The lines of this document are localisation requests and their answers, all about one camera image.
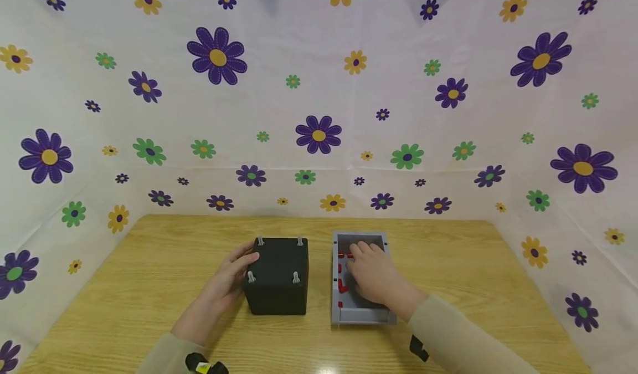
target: beige sleeve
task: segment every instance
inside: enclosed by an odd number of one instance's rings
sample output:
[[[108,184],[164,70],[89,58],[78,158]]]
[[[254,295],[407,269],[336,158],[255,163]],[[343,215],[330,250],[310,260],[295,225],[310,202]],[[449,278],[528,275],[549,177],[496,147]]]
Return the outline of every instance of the beige sleeve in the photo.
[[[420,304],[409,324],[425,351],[448,373],[538,373],[436,295]]]
[[[204,348],[189,341],[180,340],[171,333],[164,334],[153,346],[144,361],[139,366],[136,374],[186,374],[186,356],[189,353],[201,353]]]

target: green flower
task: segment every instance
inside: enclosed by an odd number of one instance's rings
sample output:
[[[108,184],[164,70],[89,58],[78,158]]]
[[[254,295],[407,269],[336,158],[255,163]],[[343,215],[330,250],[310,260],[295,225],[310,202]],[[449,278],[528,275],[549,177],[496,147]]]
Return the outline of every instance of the green flower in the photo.
[[[302,185],[311,185],[315,180],[315,173],[312,171],[299,171],[299,173],[295,173],[295,181],[298,181]]]
[[[201,159],[205,157],[213,157],[213,155],[217,154],[213,148],[213,144],[209,144],[208,140],[196,140],[194,144],[191,144],[191,148],[193,149],[193,154],[199,155]]]
[[[541,190],[529,190],[527,195],[529,206],[533,206],[535,211],[545,212],[545,208],[549,206],[549,195],[544,194]]]
[[[265,131],[260,131],[259,133],[257,133],[257,140],[259,140],[260,142],[263,143],[265,141],[268,141],[269,139],[270,136]]]
[[[113,60],[113,57],[106,53],[98,53],[95,59],[97,60],[97,63],[105,69],[113,69],[117,65],[117,63]]]
[[[161,166],[162,161],[166,160],[166,156],[162,154],[164,149],[153,144],[151,139],[146,139],[146,142],[143,139],[137,139],[137,144],[133,144],[133,148],[137,149],[139,157],[146,158],[149,165],[155,163]]]
[[[84,216],[85,212],[86,207],[82,206],[80,201],[71,201],[69,206],[62,209],[62,222],[66,223],[67,227],[72,227],[73,224],[79,226],[80,222],[86,217]]]
[[[458,147],[454,147],[453,157],[456,157],[456,160],[466,160],[467,157],[474,155],[474,150],[477,146],[474,146],[473,142],[461,142],[461,145]]]
[[[427,76],[434,76],[439,71],[438,68],[441,68],[441,64],[439,64],[438,60],[431,59],[430,62],[425,64],[425,69],[423,69],[423,72],[425,72],[425,75]]]
[[[396,163],[397,169],[412,169],[414,165],[421,163],[420,156],[423,155],[423,149],[419,149],[419,144],[412,144],[412,147],[408,144],[403,144],[400,150],[392,152],[393,159],[390,163]]]
[[[531,144],[534,142],[534,135],[529,132],[525,133],[524,135],[522,135],[521,141],[525,144]]]
[[[286,85],[291,89],[297,89],[297,86],[301,85],[301,79],[297,75],[290,75],[286,78]]]
[[[600,101],[596,94],[589,93],[589,94],[585,94],[583,99],[580,102],[583,103],[583,108],[590,109],[590,108],[594,108],[596,104],[598,104]]]

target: yellow flower center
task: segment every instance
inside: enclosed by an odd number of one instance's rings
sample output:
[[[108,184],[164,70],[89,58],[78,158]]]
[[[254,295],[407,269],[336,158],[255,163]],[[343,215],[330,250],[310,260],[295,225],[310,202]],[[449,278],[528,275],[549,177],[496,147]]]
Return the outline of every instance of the yellow flower center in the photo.
[[[40,158],[45,165],[55,165],[58,162],[58,153],[52,149],[45,149]]]
[[[547,53],[538,54],[536,58],[534,58],[534,62],[532,63],[532,68],[534,69],[543,69],[549,64],[549,60],[552,58],[551,55]]]
[[[312,132],[312,139],[316,142],[322,142],[326,139],[326,132],[323,130],[315,130]]]
[[[578,173],[581,176],[589,176],[594,172],[594,167],[591,163],[578,161],[574,164],[574,172]]]
[[[210,62],[213,63],[214,66],[226,65],[226,54],[218,48],[211,50],[208,54],[208,58],[210,58]]]

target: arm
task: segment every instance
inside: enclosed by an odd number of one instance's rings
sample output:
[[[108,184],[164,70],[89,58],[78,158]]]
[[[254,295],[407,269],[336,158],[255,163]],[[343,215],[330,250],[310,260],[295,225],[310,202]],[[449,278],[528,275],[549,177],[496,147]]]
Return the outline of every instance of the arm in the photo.
[[[347,262],[358,292],[385,304],[408,322],[424,349],[445,371],[454,374],[532,374],[534,368],[436,295],[417,289],[397,272],[377,245],[350,245]]]

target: wooden tabletop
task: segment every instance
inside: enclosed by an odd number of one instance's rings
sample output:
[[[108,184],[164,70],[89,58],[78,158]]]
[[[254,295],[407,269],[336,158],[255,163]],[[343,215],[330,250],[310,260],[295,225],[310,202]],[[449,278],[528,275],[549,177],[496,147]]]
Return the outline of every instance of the wooden tabletop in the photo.
[[[487,222],[168,215],[135,223],[20,372],[133,373],[232,248],[257,235],[302,235],[310,247],[306,316],[252,316],[242,298],[210,341],[214,360],[232,374],[442,373],[408,351],[404,323],[331,327],[333,230],[385,231],[408,280],[446,299],[540,373],[589,372]]]

